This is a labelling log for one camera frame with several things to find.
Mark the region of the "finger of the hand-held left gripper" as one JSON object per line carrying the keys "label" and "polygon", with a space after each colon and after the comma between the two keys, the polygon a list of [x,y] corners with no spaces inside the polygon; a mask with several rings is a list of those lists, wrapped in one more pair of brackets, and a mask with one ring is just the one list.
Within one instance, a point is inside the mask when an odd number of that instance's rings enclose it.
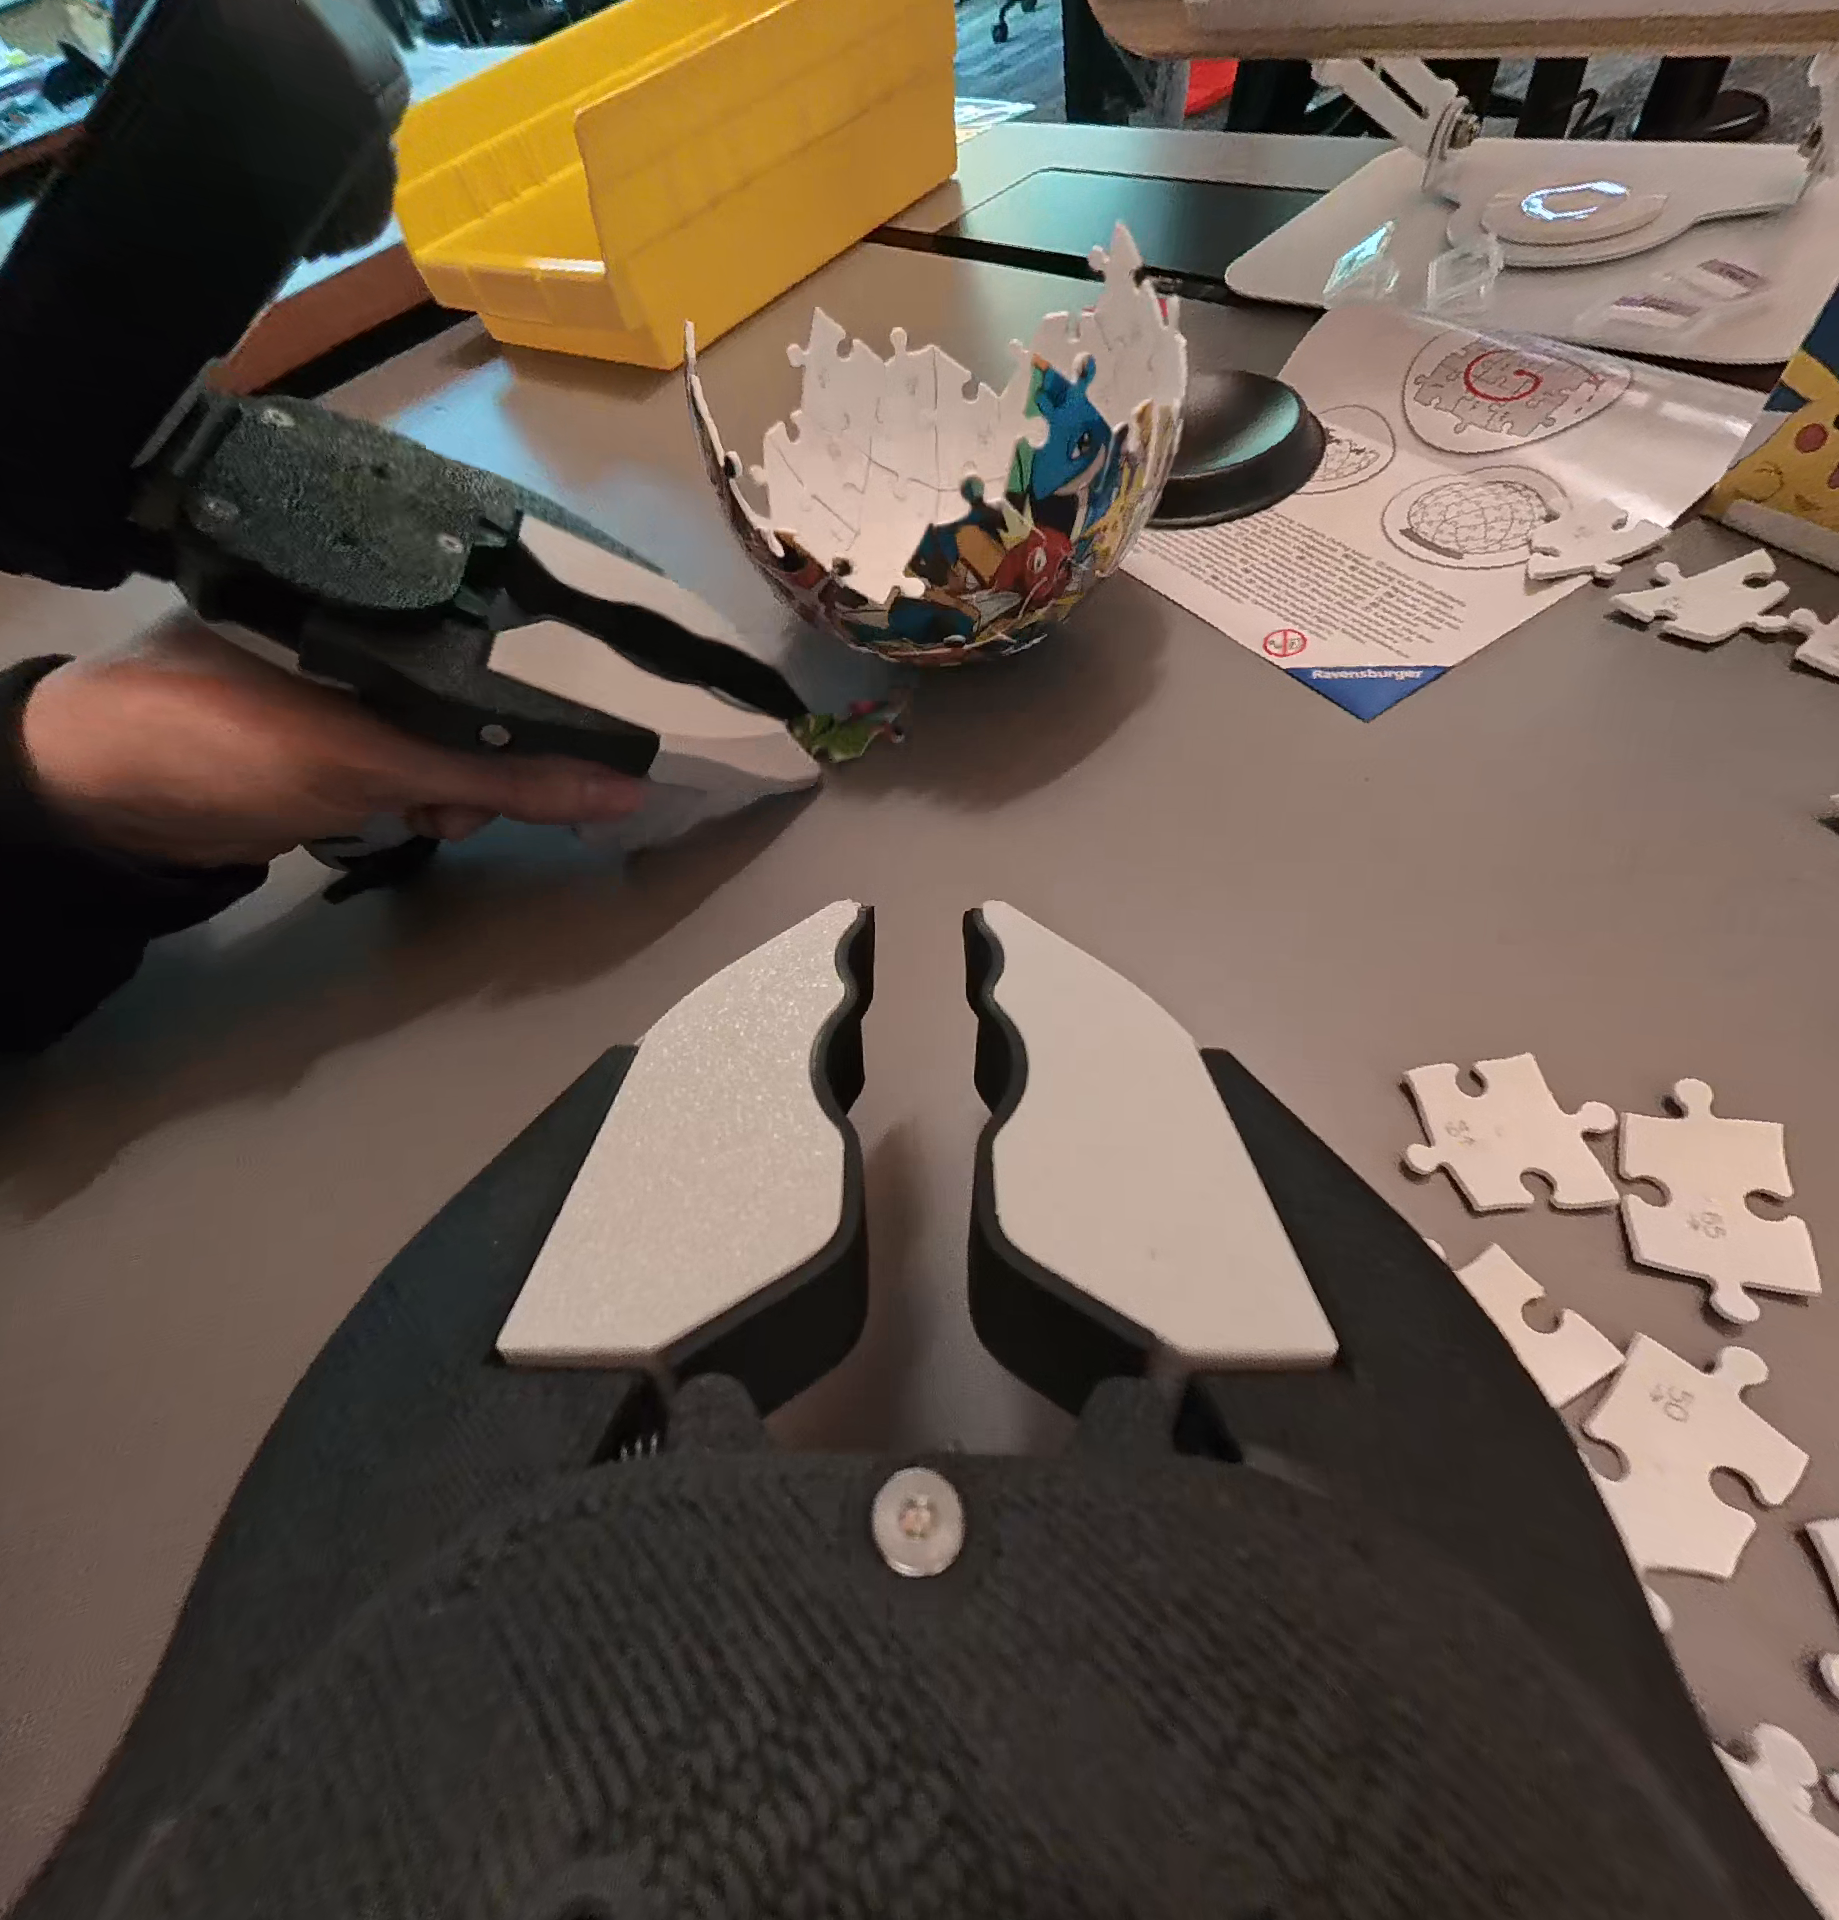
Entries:
{"label": "finger of the hand-held left gripper", "polygon": [[702,795],[799,795],[820,790],[820,765],[788,720],[737,706],[734,696],[652,677],[604,636],[563,622],[532,622],[493,636],[489,667],[532,696],[566,700],[583,720],[615,720],[615,746],[652,752],[635,783]]}
{"label": "finger of the hand-held left gripper", "polygon": [[799,686],[749,657],[695,588],[546,513],[516,513],[493,598],[489,667],[503,680],[588,710],[673,680],[784,724],[809,720]]}

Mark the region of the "scattered white puzzle pieces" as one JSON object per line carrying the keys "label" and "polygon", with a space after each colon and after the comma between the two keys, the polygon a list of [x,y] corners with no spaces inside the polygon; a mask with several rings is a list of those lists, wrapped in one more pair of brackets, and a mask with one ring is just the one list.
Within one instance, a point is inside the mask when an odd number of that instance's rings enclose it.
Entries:
{"label": "scattered white puzzle pieces", "polygon": [[[1803,630],[1803,665],[1839,677],[1839,622],[1778,614],[1783,596],[1778,564],[1743,549],[1711,566],[1659,564],[1652,588],[1611,596],[1611,614],[1689,646]],[[1550,1206],[1620,1206],[1627,1256],[1652,1276],[1702,1282],[1702,1310],[1732,1333],[1759,1321],[1759,1292],[1822,1292],[1816,1231],[1797,1216],[1753,1216],[1753,1202],[1797,1202],[1783,1127],[1720,1115],[1702,1073],[1682,1073],[1659,1115],[1557,1109],[1532,1056],[1492,1056],[1469,1073],[1425,1062],[1410,1070],[1410,1094],[1425,1127],[1425,1143],[1410,1143],[1410,1167],[1418,1183],[1442,1167],[1469,1216],[1532,1206],[1528,1175],[1550,1183]],[[1620,1456],[1620,1476],[1586,1467],[1586,1485],[1652,1618],[1668,1630],[1676,1613],[1652,1579],[1729,1581],[1759,1535],[1743,1510],[1711,1495],[1711,1476],[1741,1476],[1759,1510],[1783,1510],[1803,1488],[1808,1450],[1743,1410],[1772,1382],[1761,1356],[1729,1343],[1711,1366],[1689,1366],[1647,1333],[1611,1351],[1573,1312],[1528,1327],[1541,1291],[1492,1242],[1456,1282],[1492,1312],[1550,1410],[1604,1386],[1585,1432]],[[1829,1779],[1783,1729],[1753,1729],[1743,1756],[1720,1753],[1720,1768],[1803,1892],[1839,1914],[1839,1768]]]}

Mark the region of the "partly built puzzle ball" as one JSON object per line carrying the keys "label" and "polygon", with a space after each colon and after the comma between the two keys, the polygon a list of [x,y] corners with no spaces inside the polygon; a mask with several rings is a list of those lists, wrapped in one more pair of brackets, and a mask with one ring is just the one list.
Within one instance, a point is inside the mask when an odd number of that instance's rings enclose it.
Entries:
{"label": "partly built puzzle ball", "polygon": [[1001,665],[1127,564],[1182,441],[1187,337],[1127,227],[1086,270],[1103,299],[1005,342],[1005,390],[900,327],[867,351],[811,314],[788,342],[799,409],[758,470],[713,426],[688,327],[695,441],[784,609],[865,657]]}

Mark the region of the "folded puzzle leaflet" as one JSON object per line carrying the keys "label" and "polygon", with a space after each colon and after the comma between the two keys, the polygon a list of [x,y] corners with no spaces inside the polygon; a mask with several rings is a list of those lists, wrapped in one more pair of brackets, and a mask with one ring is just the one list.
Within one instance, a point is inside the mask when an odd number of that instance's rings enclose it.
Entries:
{"label": "folded puzzle leaflet", "polygon": [[1285,509],[1146,530],[1127,574],[1373,720],[1586,581],[1557,528],[1668,530],[1761,391],[1607,351],[1338,304],[1285,382],[1327,434]]}

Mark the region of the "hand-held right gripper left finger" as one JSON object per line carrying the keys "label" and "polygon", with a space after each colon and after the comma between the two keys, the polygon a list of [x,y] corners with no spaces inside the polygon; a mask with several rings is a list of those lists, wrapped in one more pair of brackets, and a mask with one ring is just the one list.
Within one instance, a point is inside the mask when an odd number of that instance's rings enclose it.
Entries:
{"label": "hand-held right gripper left finger", "polygon": [[833,902],[683,995],[493,1338],[512,1368],[734,1373],[760,1411],[833,1373],[867,1312],[865,1013],[878,910]]}

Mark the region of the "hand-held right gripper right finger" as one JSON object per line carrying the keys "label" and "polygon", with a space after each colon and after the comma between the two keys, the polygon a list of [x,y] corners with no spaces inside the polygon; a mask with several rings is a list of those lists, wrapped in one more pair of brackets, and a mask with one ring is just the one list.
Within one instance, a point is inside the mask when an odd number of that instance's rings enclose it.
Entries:
{"label": "hand-held right gripper right finger", "polygon": [[1035,1403],[1118,1373],[1308,1373],[1334,1312],[1187,1024],[1005,902],[964,910],[970,1321]]}

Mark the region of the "black round ball stand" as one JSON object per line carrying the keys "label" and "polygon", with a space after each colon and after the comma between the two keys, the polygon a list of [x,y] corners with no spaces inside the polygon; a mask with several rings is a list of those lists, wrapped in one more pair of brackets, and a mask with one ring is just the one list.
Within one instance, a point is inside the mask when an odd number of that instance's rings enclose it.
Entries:
{"label": "black round ball stand", "polygon": [[1311,479],[1322,459],[1327,426],[1290,382],[1260,366],[1197,366],[1148,530],[1271,513]]}

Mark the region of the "person's left hand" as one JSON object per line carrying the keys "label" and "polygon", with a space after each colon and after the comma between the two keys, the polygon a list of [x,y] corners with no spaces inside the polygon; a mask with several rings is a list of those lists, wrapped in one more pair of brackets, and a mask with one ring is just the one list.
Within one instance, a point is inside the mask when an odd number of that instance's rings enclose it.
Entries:
{"label": "person's left hand", "polygon": [[187,622],[49,667],[21,746],[66,825],[182,869],[274,862],[368,820],[455,844],[493,820],[604,825],[647,800],[598,765],[428,746]]}

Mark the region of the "blue puzzle box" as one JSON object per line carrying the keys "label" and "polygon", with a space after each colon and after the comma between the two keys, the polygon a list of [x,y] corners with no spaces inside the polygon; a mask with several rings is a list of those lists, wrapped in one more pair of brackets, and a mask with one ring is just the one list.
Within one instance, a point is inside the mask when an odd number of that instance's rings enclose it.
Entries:
{"label": "blue puzzle box", "polygon": [[1702,513],[1839,566],[1839,286],[1783,362],[1783,382]]}

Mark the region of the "yellow plastic bin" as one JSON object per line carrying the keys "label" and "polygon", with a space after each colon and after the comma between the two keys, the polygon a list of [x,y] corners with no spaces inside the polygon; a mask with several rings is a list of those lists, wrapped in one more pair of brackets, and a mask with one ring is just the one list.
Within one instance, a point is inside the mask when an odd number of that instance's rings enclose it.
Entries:
{"label": "yellow plastic bin", "polygon": [[493,342],[673,366],[955,174],[942,0],[604,5],[416,102],[403,242]]}

